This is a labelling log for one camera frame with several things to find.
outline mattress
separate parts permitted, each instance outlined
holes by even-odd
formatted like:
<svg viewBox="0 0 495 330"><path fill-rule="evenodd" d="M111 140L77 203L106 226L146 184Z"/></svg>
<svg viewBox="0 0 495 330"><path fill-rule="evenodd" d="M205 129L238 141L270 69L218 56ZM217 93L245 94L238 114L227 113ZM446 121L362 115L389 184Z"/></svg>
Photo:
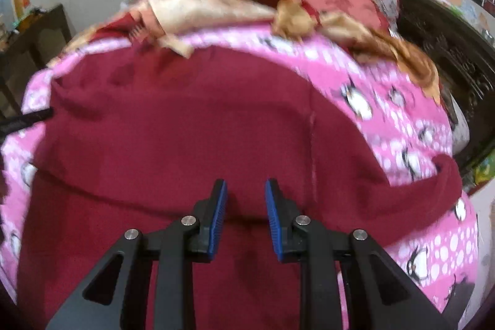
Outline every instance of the mattress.
<svg viewBox="0 0 495 330"><path fill-rule="evenodd" d="M452 154L445 112L391 62L360 66L319 34L294 43L271 35L268 24L205 29L181 39L196 48L218 45L263 56L306 78L355 122L394 186L435 175L432 158ZM52 78L70 71L86 54L126 46L130 46L127 40L102 40L38 72L27 86L23 112L48 106ZM6 234L0 247L0 280L14 301L24 219L36 172L31 158L43 134L44 123L40 122L9 136L2 147L10 192L0 208ZM478 223L472 203L463 193L436 223L386 250L440 311L448 310L453 298L469 299L466 293L474 287L478 265ZM338 283L348 327L341 276ZM458 320L462 312L453 315Z"/></svg>

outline maroon garment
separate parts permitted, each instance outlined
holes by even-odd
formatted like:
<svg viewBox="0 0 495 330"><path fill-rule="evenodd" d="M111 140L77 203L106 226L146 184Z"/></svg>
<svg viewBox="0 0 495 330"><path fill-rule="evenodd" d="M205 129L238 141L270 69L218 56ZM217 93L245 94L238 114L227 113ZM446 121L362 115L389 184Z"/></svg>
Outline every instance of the maroon garment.
<svg viewBox="0 0 495 330"><path fill-rule="evenodd" d="M50 103L18 272L18 303L40 328L125 230L166 227L216 178L229 201L215 261L194 268L198 329L298 327L298 268L273 252L268 178L328 228L364 228L382 245L461 193L446 155L435 177L390 187L355 124L310 83L234 50L88 55L54 80Z"/></svg>

